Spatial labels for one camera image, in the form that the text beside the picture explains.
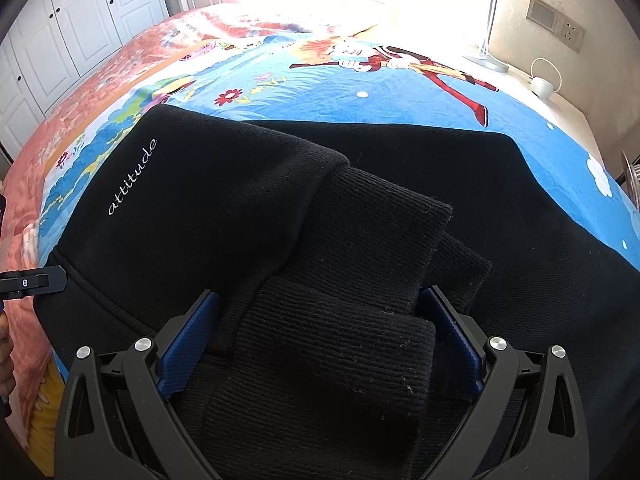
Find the person's left hand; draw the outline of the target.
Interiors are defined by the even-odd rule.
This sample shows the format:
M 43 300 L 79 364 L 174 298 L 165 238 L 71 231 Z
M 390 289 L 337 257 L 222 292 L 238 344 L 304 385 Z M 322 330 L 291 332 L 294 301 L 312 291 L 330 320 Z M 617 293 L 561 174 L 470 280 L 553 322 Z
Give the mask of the person's left hand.
M 8 317 L 0 314 L 0 396 L 9 396 L 15 387 L 14 365 L 11 359 L 13 341 Z

